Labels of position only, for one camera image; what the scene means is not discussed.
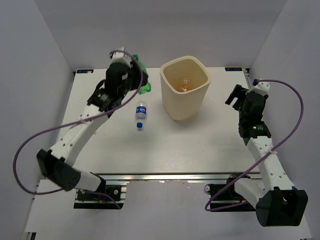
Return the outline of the green Sprite bottle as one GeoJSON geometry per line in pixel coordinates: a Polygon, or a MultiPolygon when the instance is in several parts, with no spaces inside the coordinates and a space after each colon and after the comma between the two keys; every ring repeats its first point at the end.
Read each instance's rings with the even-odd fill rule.
{"type": "MultiPolygon", "coordinates": [[[[139,56],[137,54],[134,54],[133,57],[135,58],[135,60],[138,62],[141,70],[143,71],[144,74],[148,74],[147,73],[147,69],[146,69],[146,66],[139,60],[139,56]]],[[[140,95],[142,94],[145,94],[145,93],[148,93],[152,90],[152,87],[151,87],[151,84],[148,82],[148,80],[146,81],[146,84],[145,85],[142,85],[138,91],[138,93],[140,95]]]]}

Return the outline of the clear blue label Pepsi bottle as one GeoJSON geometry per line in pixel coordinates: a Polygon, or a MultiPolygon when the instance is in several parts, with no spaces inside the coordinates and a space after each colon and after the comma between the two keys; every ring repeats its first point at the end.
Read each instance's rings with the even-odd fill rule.
{"type": "Polygon", "coordinates": [[[135,109],[135,121],[138,131],[142,131],[147,121],[148,105],[145,101],[138,101],[135,109]]]}

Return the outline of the clear yellow cap bottle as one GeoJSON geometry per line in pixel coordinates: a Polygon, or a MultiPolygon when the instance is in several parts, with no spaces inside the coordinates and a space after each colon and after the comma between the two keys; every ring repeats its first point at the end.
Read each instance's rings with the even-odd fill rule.
{"type": "Polygon", "coordinates": [[[189,78],[184,78],[182,86],[187,86],[187,91],[191,91],[193,89],[193,83],[189,78]]]}

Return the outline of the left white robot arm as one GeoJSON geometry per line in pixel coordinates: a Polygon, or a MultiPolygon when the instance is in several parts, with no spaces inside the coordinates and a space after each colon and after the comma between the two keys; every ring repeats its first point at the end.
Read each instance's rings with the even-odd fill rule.
{"type": "Polygon", "coordinates": [[[105,72],[105,79],[96,85],[88,98],[79,123],[70,127],[49,150],[41,149],[37,153],[42,175],[65,191],[85,190],[96,200],[103,198],[106,181],[92,172],[79,171],[73,166],[83,147],[111,117],[113,110],[122,104],[127,93],[147,82],[148,74],[138,60],[129,64],[111,63],[105,72]]]}

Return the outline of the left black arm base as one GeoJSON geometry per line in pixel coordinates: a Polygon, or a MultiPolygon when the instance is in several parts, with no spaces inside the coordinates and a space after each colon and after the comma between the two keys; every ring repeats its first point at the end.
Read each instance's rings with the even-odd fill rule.
{"type": "Polygon", "coordinates": [[[74,209],[85,210],[120,210],[126,199],[128,181],[108,180],[104,194],[88,193],[77,190],[73,204],[74,209]]]}

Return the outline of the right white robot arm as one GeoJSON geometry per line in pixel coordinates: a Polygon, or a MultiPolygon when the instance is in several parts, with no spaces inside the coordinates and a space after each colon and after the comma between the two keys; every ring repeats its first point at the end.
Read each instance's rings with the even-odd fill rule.
{"type": "Polygon", "coordinates": [[[264,185],[261,189],[244,176],[228,184],[225,192],[233,200],[243,196],[254,207],[263,227],[299,226],[308,196],[286,175],[262,120],[269,89],[269,83],[259,83],[252,89],[237,84],[225,102],[230,105],[235,101],[232,107],[239,113],[239,135],[257,163],[264,185]]]}

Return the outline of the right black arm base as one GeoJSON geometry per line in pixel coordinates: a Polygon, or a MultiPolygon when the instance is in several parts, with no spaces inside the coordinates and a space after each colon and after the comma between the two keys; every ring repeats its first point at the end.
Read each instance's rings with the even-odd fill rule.
{"type": "MultiPolygon", "coordinates": [[[[204,192],[210,195],[209,198],[212,198],[217,192],[223,189],[227,184],[233,181],[240,175],[238,174],[231,174],[225,183],[208,183],[204,186],[204,192]]],[[[207,209],[216,209],[216,208],[223,208],[229,205],[236,205],[239,203],[244,203],[247,200],[241,196],[240,194],[235,192],[235,186],[230,186],[227,190],[222,192],[219,196],[217,196],[213,201],[210,202],[210,205],[207,209]]],[[[240,206],[231,207],[231,208],[224,208],[220,209],[217,212],[255,212],[255,208],[250,203],[244,203],[240,206]]]]}

